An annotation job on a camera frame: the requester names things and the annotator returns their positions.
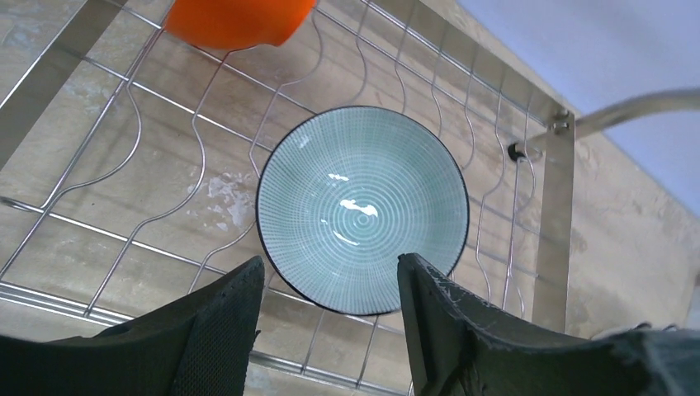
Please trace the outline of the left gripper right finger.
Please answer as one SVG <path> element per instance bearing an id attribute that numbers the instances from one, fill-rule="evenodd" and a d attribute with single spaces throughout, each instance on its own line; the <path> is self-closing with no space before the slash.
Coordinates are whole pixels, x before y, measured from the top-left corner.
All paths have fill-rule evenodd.
<path id="1" fill-rule="evenodd" d="M 416 253 L 397 266 L 417 395 L 696 395 L 699 333 L 634 329 L 587 340 L 499 309 Z"/>

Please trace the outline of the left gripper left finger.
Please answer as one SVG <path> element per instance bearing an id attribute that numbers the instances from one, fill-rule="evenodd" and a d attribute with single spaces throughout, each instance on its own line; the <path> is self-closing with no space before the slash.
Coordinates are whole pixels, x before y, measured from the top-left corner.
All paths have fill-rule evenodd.
<path id="1" fill-rule="evenodd" d="M 265 270 L 252 257 L 218 280 L 93 337 L 1 339 L 4 395 L 241 395 Z"/>

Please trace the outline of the pale green bowl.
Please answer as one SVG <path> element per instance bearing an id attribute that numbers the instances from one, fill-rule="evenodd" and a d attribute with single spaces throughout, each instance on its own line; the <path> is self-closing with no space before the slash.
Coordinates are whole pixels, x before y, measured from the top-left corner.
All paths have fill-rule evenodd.
<path id="1" fill-rule="evenodd" d="M 269 262 L 298 295 L 376 316 L 400 309 L 400 255 L 454 271 L 470 203 L 455 158 L 431 130 L 386 108 L 342 106 L 302 121 L 274 148 L 256 220 Z"/>

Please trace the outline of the metal two-tier dish rack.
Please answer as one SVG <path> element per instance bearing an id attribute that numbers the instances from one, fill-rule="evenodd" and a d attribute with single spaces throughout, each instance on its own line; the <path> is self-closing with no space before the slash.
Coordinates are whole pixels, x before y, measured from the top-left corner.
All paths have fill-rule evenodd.
<path id="1" fill-rule="evenodd" d="M 163 29 L 168 1 L 1 4 L 1 332 L 91 336 L 263 253 L 258 173 L 342 105 L 401 111 L 460 166 L 456 280 L 579 337 L 687 326 L 699 222 L 606 137 L 512 162 L 562 97 L 453 1 L 318 1 L 279 48 Z"/>

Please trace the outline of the red-orange bowl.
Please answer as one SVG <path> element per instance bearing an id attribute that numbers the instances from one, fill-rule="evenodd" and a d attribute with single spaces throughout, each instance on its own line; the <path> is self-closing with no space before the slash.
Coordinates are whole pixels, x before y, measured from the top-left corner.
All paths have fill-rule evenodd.
<path id="1" fill-rule="evenodd" d="M 315 4 L 315 0 L 177 0 L 164 30 L 190 45 L 214 50 L 280 46 Z"/>

